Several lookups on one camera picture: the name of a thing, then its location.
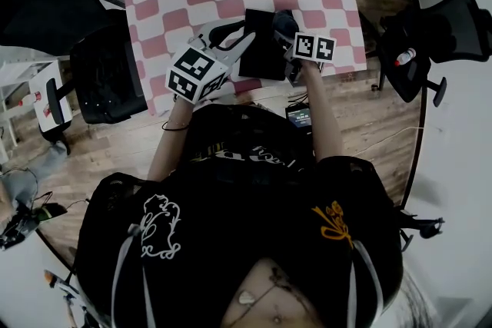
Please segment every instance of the black t-shirt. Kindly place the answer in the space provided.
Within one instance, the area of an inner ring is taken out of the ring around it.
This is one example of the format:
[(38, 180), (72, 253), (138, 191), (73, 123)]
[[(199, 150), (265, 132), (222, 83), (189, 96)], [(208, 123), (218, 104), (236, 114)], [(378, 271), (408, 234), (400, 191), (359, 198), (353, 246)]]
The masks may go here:
[[(204, 119), (214, 125), (204, 128)], [(354, 264), (357, 326), (367, 326), (377, 297), (356, 240), (371, 257), (385, 305), (401, 282), (393, 207), (372, 164), (330, 157), (314, 165), (297, 130), (258, 108), (210, 106), (194, 114), (183, 159), (160, 184), (123, 174), (102, 181), (75, 262), (81, 288), (101, 313), (111, 314), (118, 253), (131, 224), (141, 236), (118, 276), (118, 327), (145, 326), (144, 275), (157, 327), (219, 327), (263, 257), (330, 326), (347, 324)]]

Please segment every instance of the bottle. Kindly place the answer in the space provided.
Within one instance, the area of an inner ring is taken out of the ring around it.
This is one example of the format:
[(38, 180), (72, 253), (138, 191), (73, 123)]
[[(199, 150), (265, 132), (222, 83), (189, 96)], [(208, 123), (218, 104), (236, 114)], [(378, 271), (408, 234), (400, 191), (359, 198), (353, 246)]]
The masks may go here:
[(22, 107), (22, 105), (33, 105), (36, 101), (41, 100), (41, 93), (40, 92), (35, 92), (28, 94), (25, 96), (20, 102), (18, 103), (19, 107)]
[(409, 48), (405, 52), (398, 55), (397, 60), (394, 61), (394, 65), (397, 67), (405, 65), (415, 58), (415, 56), (417, 56), (417, 52), (413, 48)]

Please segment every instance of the black chair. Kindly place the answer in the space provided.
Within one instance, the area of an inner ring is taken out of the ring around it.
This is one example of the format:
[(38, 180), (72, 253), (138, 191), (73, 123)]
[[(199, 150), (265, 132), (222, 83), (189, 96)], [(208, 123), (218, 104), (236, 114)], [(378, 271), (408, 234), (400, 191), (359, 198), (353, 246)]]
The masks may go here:
[(147, 109), (131, 50), (125, 11), (105, 10), (99, 0), (2, 0), (0, 45), (70, 55), (73, 79), (47, 95), (56, 124), (59, 101), (75, 89), (84, 120), (117, 123)]
[[(427, 80), (431, 59), (435, 63), (467, 59), (487, 61), (492, 54), (492, 17), (478, 8), (475, 0), (443, 0), (426, 8), (407, 8), (394, 17), (381, 19), (385, 33), (380, 36), (361, 14), (361, 22), (376, 41), (381, 63), (380, 82), (373, 90), (382, 90), (388, 78), (404, 101), (414, 100), (423, 86), (436, 91), (434, 105), (441, 103), (447, 80), (440, 84)], [(395, 65), (399, 54), (409, 48), (417, 56), (405, 65)]]

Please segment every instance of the yellow graphic print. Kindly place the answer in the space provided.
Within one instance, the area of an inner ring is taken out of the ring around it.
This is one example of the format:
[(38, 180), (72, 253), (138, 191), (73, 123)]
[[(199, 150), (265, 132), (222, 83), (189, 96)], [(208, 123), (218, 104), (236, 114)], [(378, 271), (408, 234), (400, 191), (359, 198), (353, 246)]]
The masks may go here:
[(344, 216), (344, 211), (341, 209), (341, 206), (337, 201), (333, 201), (331, 207), (326, 207), (326, 213), (328, 216), (325, 215), (324, 212), (318, 207), (311, 209), (323, 217), (330, 225), (329, 227), (321, 226), (321, 235), (323, 235), (323, 237), (332, 240), (342, 240), (347, 238), (351, 248), (354, 249), (352, 237), (348, 233), (348, 227), (342, 218)]

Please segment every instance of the gray pants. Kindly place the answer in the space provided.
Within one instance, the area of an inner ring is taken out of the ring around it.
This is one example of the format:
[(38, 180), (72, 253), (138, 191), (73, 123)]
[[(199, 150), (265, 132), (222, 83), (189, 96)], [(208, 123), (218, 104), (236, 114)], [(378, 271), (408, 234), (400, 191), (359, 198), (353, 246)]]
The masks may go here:
[(14, 208), (18, 203), (31, 209), (38, 183), (52, 175), (65, 161), (67, 148), (62, 142), (53, 144), (44, 154), (37, 156), (26, 166), (29, 171), (12, 170), (0, 176)]

